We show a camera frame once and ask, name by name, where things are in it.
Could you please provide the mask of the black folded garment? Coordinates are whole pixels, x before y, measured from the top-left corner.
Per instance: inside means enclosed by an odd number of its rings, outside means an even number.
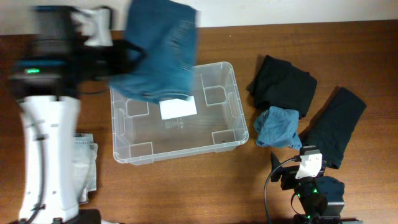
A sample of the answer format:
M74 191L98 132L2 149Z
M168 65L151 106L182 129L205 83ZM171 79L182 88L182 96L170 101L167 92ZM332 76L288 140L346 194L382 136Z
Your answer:
M317 80L290 62L266 55L261 67L248 86L254 107L266 110L271 106L296 110L299 118L307 115Z

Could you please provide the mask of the white label in bin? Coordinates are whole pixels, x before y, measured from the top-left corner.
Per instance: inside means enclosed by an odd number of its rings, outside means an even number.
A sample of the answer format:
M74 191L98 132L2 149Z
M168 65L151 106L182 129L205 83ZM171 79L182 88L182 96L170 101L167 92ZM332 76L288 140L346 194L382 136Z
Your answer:
M189 96L186 100L172 99L160 101L159 107L163 120L197 114L194 96Z

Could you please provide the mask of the light blue crumpled cloth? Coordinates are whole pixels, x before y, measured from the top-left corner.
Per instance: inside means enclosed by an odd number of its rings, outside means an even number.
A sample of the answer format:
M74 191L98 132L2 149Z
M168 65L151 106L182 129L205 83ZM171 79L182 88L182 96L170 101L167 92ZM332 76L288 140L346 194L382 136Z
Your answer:
M297 110L276 106L262 112L254 122L256 144L260 147L290 147L299 150L302 147L297 133L299 115Z

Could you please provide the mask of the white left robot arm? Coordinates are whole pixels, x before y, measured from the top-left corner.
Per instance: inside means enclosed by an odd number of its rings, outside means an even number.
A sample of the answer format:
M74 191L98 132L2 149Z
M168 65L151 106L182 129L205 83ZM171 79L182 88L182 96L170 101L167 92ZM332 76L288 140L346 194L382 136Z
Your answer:
M21 223L101 221L99 211L79 208L96 159L76 137L81 82L108 82L113 156L122 164L232 151L247 142L233 66L195 65L194 8L133 1L121 40L111 37L110 7L32 12L38 35L10 78L25 137Z

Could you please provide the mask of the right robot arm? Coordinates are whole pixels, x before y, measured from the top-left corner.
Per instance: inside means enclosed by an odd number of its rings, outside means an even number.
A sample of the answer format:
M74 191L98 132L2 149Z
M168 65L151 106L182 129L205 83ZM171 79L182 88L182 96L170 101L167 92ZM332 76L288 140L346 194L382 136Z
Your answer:
M303 213L295 212L290 223L364 223L356 218L341 217L341 211L345 206L345 184L334 177L325 176L324 166L315 177L296 179L298 170L298 166L272 165L271 182L280 181L282 190L293 190L291 200L297 198L303 208Z

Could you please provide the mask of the dark blue jeans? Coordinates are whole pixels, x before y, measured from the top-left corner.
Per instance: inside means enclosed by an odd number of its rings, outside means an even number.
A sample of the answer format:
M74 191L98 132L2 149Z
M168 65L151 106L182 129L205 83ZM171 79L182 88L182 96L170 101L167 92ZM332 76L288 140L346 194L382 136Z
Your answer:
M197 12L170 0L133 0L124 40L133 69L111 77L109 85L126 98L159 103L186 100L192 91L197 54Z

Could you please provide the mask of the dark green garment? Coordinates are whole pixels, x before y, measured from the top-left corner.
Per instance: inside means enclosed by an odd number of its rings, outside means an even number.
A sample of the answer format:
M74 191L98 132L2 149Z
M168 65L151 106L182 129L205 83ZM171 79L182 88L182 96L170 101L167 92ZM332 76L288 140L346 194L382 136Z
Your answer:
M346 88L339 88L305 135L302 144L316 146L326 166L339 169L351 135L365 109L362 99Z

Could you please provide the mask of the light grey jeans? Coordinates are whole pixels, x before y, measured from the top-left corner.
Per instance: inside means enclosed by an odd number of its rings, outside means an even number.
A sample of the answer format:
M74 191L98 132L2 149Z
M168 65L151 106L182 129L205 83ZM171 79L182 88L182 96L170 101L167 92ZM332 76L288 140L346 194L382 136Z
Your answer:
M96 158L98 145L91 133L76 133L73 140L73 187L78 203L89 202L88 193L97 190Z

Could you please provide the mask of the clear plastic storage bin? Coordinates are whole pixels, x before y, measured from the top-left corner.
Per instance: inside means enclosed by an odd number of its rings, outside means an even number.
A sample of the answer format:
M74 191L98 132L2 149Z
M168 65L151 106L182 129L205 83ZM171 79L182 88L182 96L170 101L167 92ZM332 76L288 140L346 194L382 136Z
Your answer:
M197 114L163 120L159 104L110 91L113 156L135 166L210 152L232 151L249 139L234 68L228 62L195 67Z

